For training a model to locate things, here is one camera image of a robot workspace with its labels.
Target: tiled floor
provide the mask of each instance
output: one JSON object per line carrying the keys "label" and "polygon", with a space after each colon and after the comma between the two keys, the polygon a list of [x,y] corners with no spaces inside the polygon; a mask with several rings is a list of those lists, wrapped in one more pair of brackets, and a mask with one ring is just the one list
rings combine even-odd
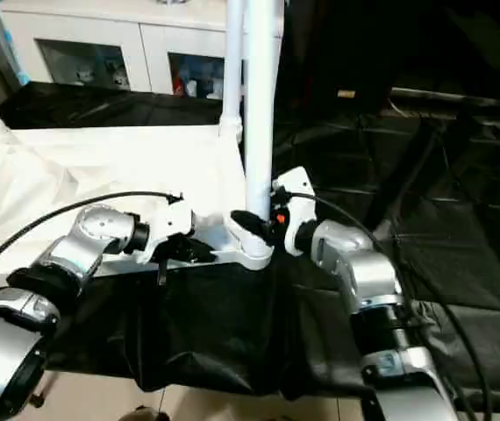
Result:
{"label": "tiled floor", "polygon": [[[256,398],[183,386],[168,386],[164,392],[145,394],[132,380],[68,373],[61,374],[54,383],[43,408],[28,406],[15,419],[117,421],[140,405],[161,408],[172,421],[363,420],[360,405],[354,399],[304,397],[289,403],[277,396]],[[494,421],[500,421],[500,414]]]}

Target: black cloth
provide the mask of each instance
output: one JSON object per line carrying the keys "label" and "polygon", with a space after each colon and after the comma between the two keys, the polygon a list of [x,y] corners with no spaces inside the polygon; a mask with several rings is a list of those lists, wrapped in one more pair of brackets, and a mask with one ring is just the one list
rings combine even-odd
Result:
{"label": "black cloth", "polygon": [[[216,123],[220,111],[220,102],[31,83],[0,116],[12,128],[197,125]],[[303,165],[319,195],[371,224],[390,221],[395,237],[386,246],[429,326],[436,359],[478,406],[474,368],[421,275],[439,285],[466,327],[500,411],[500,131],[461,125],[453,131],[468,134],[460,148],[447,143],[446,123],[424,124],[341,116],[303,127],[278,111],[275,173]],[[421,156],[412,145],[426,131],[432,147],[406,182],[400,175],[417,162],[404,164],[404,156]],[[400,195],[389,188],[397,177],[408,186]],[[57,339],[50,368],[130,376],[146,390],[173,382],[289,398],[369,392],[334,280],[307,258],[276,253],[260,272],[169,271],[165,289],[155,276],[95,279]]]}

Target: glass cabinet door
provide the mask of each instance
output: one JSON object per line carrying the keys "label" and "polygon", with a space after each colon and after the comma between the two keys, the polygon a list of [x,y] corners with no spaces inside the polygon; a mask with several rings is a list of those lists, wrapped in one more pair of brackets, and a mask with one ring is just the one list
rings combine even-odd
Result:
{"label": "glass cabinet door", "polygon": [[130,90],[119,46],[36,39],[56,83]]}
{"label": "glass cabinet door", "polygon": [[[225,59],[168,53],[168,60],[174,95],[223,99]],[[244,73],[241,81],[244,94]]]}

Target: item in cabinet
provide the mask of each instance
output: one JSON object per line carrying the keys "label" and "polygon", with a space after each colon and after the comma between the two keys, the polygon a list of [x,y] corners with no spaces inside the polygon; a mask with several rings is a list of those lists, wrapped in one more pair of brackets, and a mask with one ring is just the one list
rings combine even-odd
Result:
{"label": "item in cabinet", "polygon": [[84,86],[94,81],[94,70],[90,66],[82,65],[76,68],[75,85]]}
{"label": "item in cabinet", "polygon": [[180,76],[177,76],[172,80],[172,90],[174,91],[174,95],[184,96],[185,89],[183,87],[183,81]]}
{"label": "item in cabinet", "polygon": [[207,99],[223,99],[223,79],[213,79],[213,92]]}
{"label": "item in cabinet", "polygon": [[197,81],[189,81],[186,83],[186,94],[192,98],[197,97]]}
{"label": "item in cabinet", "polygon": [[125,72],[125,66],[118,68],[112,76],[113,83],[121,90],[131,90],[129,86],[129,79],[127,79],[127,72]]}

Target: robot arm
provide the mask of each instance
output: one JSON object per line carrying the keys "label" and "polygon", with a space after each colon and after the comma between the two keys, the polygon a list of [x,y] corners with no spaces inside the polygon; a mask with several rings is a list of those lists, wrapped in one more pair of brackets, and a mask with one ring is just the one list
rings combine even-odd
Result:
{"label": "robot arm", "polygon": [[173,203],[164,213],[173,217],[147,225],[105,205],[87,207],[69,234],[8,277],[10,287],[0,291],[0,420],[24,407],[43,374],[61,316],[74,309],[105,253],[151,252],[168,237],[191,232],[185,203]]}
{"label": "robot arm", "polygon": [[364,382],[376,399],[364,404],[365,419],[453,421],[451,399],[424,347],[421,326],[404,300],[389,258],[374,249],[362,230],[331,220],[319,221],[315,202],[287,192],[314,196],[303,168],[274,182],[271,222],[236,211],[233,219],[289,254],[308,254],[338,281],[361,354]]}

